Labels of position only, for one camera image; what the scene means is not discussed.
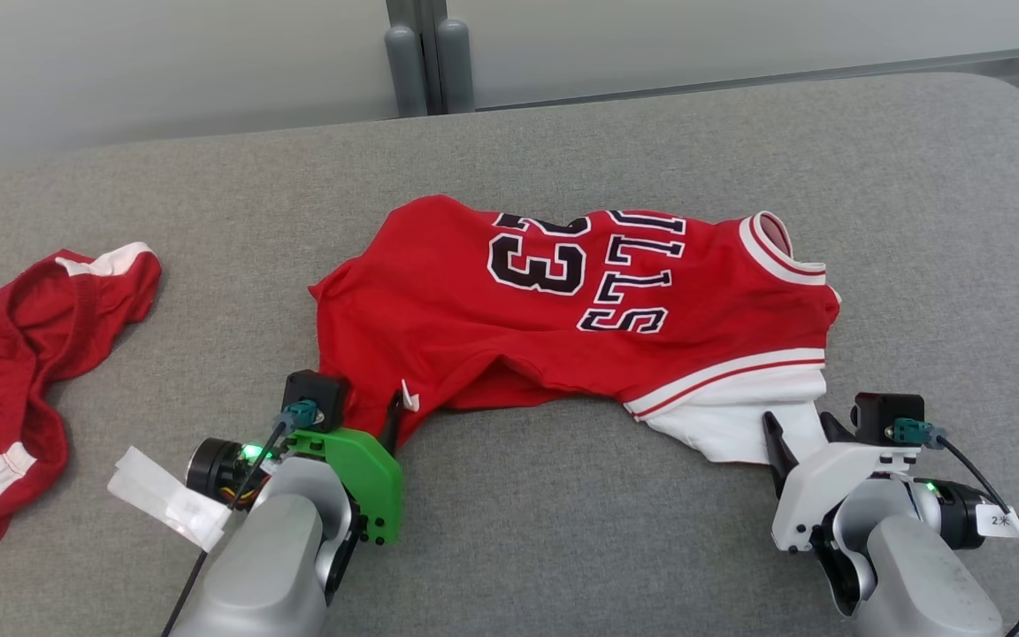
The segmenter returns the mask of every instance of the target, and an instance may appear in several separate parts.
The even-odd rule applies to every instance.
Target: green plastic bracket
[[[331,432],[296,430],[285,444],[298,456],[326,461],[368,518],[364,533],[371,541],[393,544],[404,519],[404,473],[391,454],[368,432],[339,428]]]

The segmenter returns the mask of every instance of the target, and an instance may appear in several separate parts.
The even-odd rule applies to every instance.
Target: red cloth
[[[61,251],[0,289],[0,539],[69,457],[46,388],[108,358],[125,324],[144,319],[158,281],[155,255],[130,244],[97,259]]]
[[[739,372],[824,366],[839,299],[823,265],[791,251],[769,213],[597,211],[555,225],[416,199],[311,287],[320,371],[351,380],[345,424],[377,435],[405,380],[420,409],[400,443],[442,406],[593,393],[652,417]]]

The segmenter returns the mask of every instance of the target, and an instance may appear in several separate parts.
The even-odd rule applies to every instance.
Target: cabinet door
[[[1019,49],[1019,1],[447,0],[478,108]]]
[[[0,0],[0,166],[396,114],[384,0]]]

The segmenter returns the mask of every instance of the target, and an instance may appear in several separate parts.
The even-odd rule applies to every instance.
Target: gray fabric surface
[[[198,549],[105,491],[138,445],[174,473],[266,431],[315,366],[306,290],[385,214],[445,193],[568,221],[601,207],[780,213],[844,296],[821,408],[915,391],[1019,511],[1019,92],[966,75],[146,143],[0,174],[0,285],[131,241],[147,321],[53,390],[73,446],[0,544],[0,637],[158,634]],[[401,448],[401,541],[363,546],[325,634],[841,636],[812,558],[775,551],[764,468],[708,464],[619,405],[440,414]],[[966,479],[946,453],[918,474]],[[963,560],[1007,622],[1019,544]]]

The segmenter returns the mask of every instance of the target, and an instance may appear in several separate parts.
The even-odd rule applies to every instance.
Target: green light
[[[243,457],[251,463],[258,459],[259,453],[262,453],[262,446],[258,446],[258,444],[243,444]]]

